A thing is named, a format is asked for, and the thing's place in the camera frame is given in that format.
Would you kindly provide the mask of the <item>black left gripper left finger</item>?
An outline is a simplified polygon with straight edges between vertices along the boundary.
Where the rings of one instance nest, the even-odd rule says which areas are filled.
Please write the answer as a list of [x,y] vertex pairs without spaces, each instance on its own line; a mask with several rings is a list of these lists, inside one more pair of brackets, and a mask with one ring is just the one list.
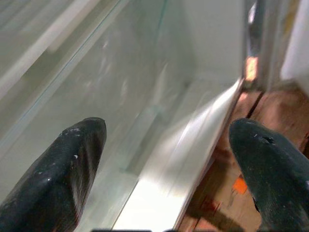
[[71,232],[78,226],[107,139],[100,117],[62,131],[0,206],[3,232]]

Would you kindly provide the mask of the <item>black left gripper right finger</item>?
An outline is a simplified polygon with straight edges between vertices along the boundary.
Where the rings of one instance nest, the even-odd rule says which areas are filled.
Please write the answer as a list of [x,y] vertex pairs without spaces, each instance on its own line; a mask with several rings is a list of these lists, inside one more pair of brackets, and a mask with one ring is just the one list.
[[234,120],[229,142],[261,216],[260,232],[309,230],[309,160],[282,134]]

